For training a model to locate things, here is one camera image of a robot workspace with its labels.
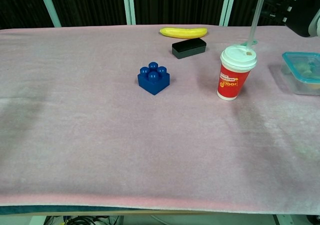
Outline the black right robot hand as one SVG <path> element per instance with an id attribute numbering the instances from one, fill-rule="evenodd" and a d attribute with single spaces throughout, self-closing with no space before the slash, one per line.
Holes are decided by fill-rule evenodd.
<path id="1" fill-rule="evenodd" d="M 260 16 L 282 23 L 304 38 L 320 35 L 320 0 L 258 0 L 248 39 L 250 42 L 254 39 Z"/>

